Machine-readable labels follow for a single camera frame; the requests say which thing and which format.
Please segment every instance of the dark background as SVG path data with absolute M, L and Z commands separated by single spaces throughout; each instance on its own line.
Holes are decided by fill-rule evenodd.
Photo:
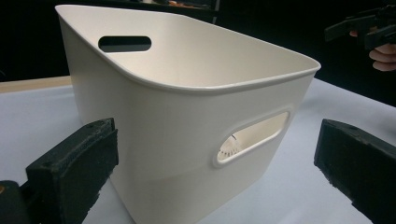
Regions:
M 316 78 L 396 106 L 396 73 L 372 67 L 368 50 L 348 35 L 324 41 L 326 27 L 357 12 L 382 7 L 378 0 L 294 1 L 220 0 L 219 12 L 148 6 L 121 0 L 2 0 L 0 3 L 0 81 L 68 76 L 54 10 L 60 4 L 126 7 L 184 14 L 251 35 L 310 56 L 322 65 Z

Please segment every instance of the bin lip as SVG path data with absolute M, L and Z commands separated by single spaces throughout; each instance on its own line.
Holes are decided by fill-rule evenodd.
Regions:
M 111 59 L 110 57 L 106 56 L 106 54 L 104 52 L 102 52 L 97 46 L 95 46 L 92 43 L 90 43 L 87 39 L 85 39 L 82 36 L 82 34 L 79 31 L 77 31 L 76 29 L 73 28 L 72 25 L 70 25 L 70 23 L 67 21 L 67 19 L 64 17 L 64 15 L 61 12 L 61 8 L 62 7 L 90 7 L 90 6 L 58 5 L 58 6 L 55 6 L 55 9 L 56 9 L 60 19 L 62 19 L 62 21 L 73 32 L 75 32 L 75 34 L 78 36 L 78 38 L 80 38 L 86 45 L 89 46 L 89 48 L 91 48 L 101 58 L 103 58 L 104 60 L 109 62 L 109 64 L 111 64 L 111 66 L 113 66 L 113 68 L 118 70 L 125 77 L 127 77 L 127 78 L 129 78 L 131 80 L 134 80 L 134 81 L 138 81 L 141 84 L 147 85 L 147 86 L 149 86 L 151 88 L 155 88 L 155 89 L 166 89 L 168 91 L 190 91 L 191 93 L 193 93 L 193 92 L 196 92 L 196 93 L 198 93 L 198 92 L 206 92 L 206 93 L 217 92 L 217 93 L 219 93 L 219 91 L 224 91 L 224 92 L 241 91 L 241 90 L 245 90 L 245 89 L 256 89 L 256 88 L 262 88 L 262 87 L 266 87 L 266 86 L 272 86 L 272 85 L 279 84 L 279 83 L 282 83 L 282 82 L 294 80 L 294 79 L 297 79 L 297 78 L 300 78 L 300 77 L 313 76 L 321 68 L 321 64 L 318 61 L 316 61 L 315 59 L 311 58 L 311 57 L 303 55 L 302 53 L 299 53 L 297 51 L 294 51 L 294 50 L 291 50 L 291 49 L 286 49 L 286 48 L 280 47 L 278 45 L 275 45 L 275 44 L 260 40 L 260 41 L 263 41 L 263 42 L 265 42 L 267 44 L 274 45 L 274 46 L 276 46 L 278 48 L 285 49 L 285 50 L 289 51 L 290 53 L 294 53 L 294 54 L 300 55 L 301 57 L 304 57 L 307 60 L 309 60 L 312 63 L 314 63 L 316 66 L 314 66 L 312 68 L 309 68 L 309 69 L 302 70 L 302 71 L 298 71 L 298 72 L 287 73 L 287 74 L 284 74 L 284 75 L 279 75 L 279 76 L 274 76 L 274 77 L 263 77 L 263 78 L 258 78 L 258 79 L 243 81 L 243 82 L 224 84 L 224 85 L 216 85 L 216 86 L 206 86 L 206 87 L 197 86 L 197 87 L 194 87 L 194 86 L 183 86 L 183 85 L 173 85 L 173 84 L 162 83 L 162 82 L 155 81 L 153 79 L 148 79 L 146 77 L 141 77 L 138 74 L 136 74 L 136 73 L 130 71 L 129 69 L 125 68 L 122 64 L 120 64 L 120 63 L 116 62 L 115 60 Z M 175 16 L 185 17 L 183 15 L 167 13 L 167 12 L 154 12 L 154 13 L 172 14 L 172 15 L 175 15 Z M 230 31 L 230 32 L 233 32 L 233 33 L 237 33 L 235 31 L 231 31 L 231 30 L 228 30 L 226 28 L 222 28 L 222 27 L 220 27 L 220 28 L 221 29 L 225 29 L 225 30 Z

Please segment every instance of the white table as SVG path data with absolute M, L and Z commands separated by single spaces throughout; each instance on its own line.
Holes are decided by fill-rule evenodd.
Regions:
M 0 180 L 21 185 L 27 165 L 82 126 L 67 82 L 40 88 L 0 93 Z M 372 223 L 313 163 L 323 119 L 396 146 L 395 107 L 314 79 L 267 172 L 199 224 Z M 107 181 L 84 223 L 134 222 Z

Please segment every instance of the bin rim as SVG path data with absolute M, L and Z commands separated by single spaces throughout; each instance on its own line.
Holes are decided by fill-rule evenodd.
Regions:
M 232 33 L 237 33 L 239 35 L 243 35 L 247 38 L 253 38 L 253 39 L 257 39 L 259 41 L 265 42 L 266 44 L 269 45 L 273 45 L 276 46 L 277 48 L 280 49 L 284 49 L 287 50 L 290 53 L 294 53 L 297 54 L 303 58 L 305 58 L 308 61 L 311 61 L 312 63 L 314 63 L 316 66 L 313 66 L 312 68 L 309 69 L 305 69 L 302 71 L 297 71 L 297 72 L 292 72 L 292 73 L 287 73 L 287 74 L 283 74 L 283 75 L 279 75 L 279 76 L 273 76 L 273 77 L 263 77 L 263 78 L 257 78 L 257 79 L 253 79 L 253 80 L 248 80 L 248 81 L 242 81 L 242 82 L 237 82 L 237 83 L 231 83 L 231 84 L 224 84 L 224 85 L 214 85 L 214 86 L 206 86 L 206 87 L 194 87 L 194 86 L 187 86 L 187 85 L 176 85 L 176 84 L 168 84 L 168 83 L 163 83 L 163 82 L 159 82 L 159 81 L 155 81 L 154 79 L 150 79 L 150 78 L 146 78 L 146 77 L 142 77 L 139 76 L 137 73 L 134 73 L 133 71 L 130 71 L 129 69 L 125 68 L 125 66 L 123 66 L 122 64 L 118 63 L 116 60 L 111 59 L 110 57 L 108 57 L 102 50 L 100 50 L 97 46 L 93 45 L 90 41 L 88 41 L 86 38 L 84 38 L 82 36 L 82 34 L 73 28 L 73 26 L 64 18 L 64 16 L 62 15 L 62 13 L 60 12 L 60 8 L 61 7 L 94 7 L 94 6 L 81 6 L 81 5 L 70 5 L 70 4 L 65 4 L 65 5 L 58 5 L 55 6 L 56 11 L 58 12 L 58 16 L 60 18 L 60 20 L 62 20 L 77 36 L 80 40 L 82 40 L 84 42 L 84 44 L 86 44 L 88 46 L 88 48 L 91 48 L 97 55 L 99 55 L 102 59 L 106 60 L 113 68 L 115 68 L 118 72 L 120 72 L 123 76 L 125 76 L 126 78 L 133 80 L 133 81 L 137 81 L 140 84 L 143 84 L 145 86 L 154 88 L 154 89 L 162 89 L 162 90 L 167 90 L 167 91 L 183 91 L 184 93 L 215 93 L 215 94 L 219 94 L 221 92 L 223 93 L 227 93 L 227 92 L 233 92 L 233 91 L 243 91 L 246 89 L 258 89 L 258 88 L 263 88 L 263 87 L 267 87 L 267 86 L 272 86 L 272 85 L 276 85 L 279 83 L 283 83 L 286 81 L 291 81 L 294 79 L 298 79 L 301 77 L 307 77 L 307 76 L 311 76 L 314 75 L 320 68 L 321 68 L 321 64 L 311 58 L 308 57 L 302 53 L 299 53 L 297 51 L 291 50 L 291 49 L 286 49 L 284 47 L 257 39 L 255 37 L 249 36 L 249 35 L 244 35 L 244 34 L 240 34 L 237 33 L 235 31 L 223 28 L 223 27 L 219 27 L 220 29 L 224 29 L 227 30 L 229 32 Z M 124 8 L 117 8 L 119 10 L 132 10 L 132 11 L 142 11 L 139 9 L 124 9 Z M 184 15 L 178 15 L 178 14 L 174 14 L 174 13 L 168 13 L 168 12 L 152 12 L 152 13 L 162 13 L 162 14 L 172 14 L 174 16 L 180 16 L 180 17 L 187 17 Z

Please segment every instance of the bin handle hole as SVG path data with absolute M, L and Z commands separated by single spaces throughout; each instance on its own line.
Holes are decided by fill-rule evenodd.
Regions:
M 151 39 L 142 35 L 106 35 L 99 39 L 98 47 L 106 53 L 146 51 L 151 48 Z
M 218 164 L 225 164 L 240 158 L 249 151 L 277 137 L 284 129 L 289 116 L 289 112 L 283 112 L 233 133 L 219 150 Z

